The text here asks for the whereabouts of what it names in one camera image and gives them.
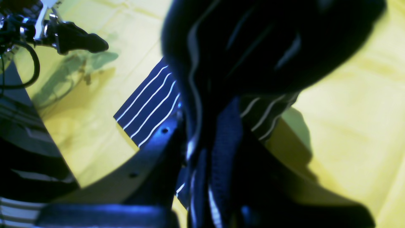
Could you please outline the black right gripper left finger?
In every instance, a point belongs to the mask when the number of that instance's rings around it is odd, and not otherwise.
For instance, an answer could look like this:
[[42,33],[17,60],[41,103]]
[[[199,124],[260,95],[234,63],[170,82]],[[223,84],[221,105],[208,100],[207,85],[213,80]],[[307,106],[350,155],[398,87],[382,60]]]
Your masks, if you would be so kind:
[[126,163],[43,208],[38,228],[179,228],[172,210],[184,161],[184,117],[170,115]]

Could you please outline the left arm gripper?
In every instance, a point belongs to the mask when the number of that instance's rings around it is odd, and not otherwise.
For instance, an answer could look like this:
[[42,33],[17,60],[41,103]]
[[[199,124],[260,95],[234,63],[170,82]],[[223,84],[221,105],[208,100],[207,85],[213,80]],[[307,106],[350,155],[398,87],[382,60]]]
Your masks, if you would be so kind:
[[1,51],[11,51],[18,41],[52,47],[61,55],[72,50],[99,53],[109,49],[97,34],[87,33],[73,22],[60,23],[57,6],[42,6],[30,16],[1,7]]

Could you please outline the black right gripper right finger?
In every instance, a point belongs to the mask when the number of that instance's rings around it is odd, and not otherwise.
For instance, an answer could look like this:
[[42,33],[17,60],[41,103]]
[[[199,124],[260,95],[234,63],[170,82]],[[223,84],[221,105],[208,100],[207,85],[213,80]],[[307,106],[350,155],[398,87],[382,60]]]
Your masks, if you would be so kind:
[[248,129],[235,156],[231,228],[374,228],[369,210],[299,175]]

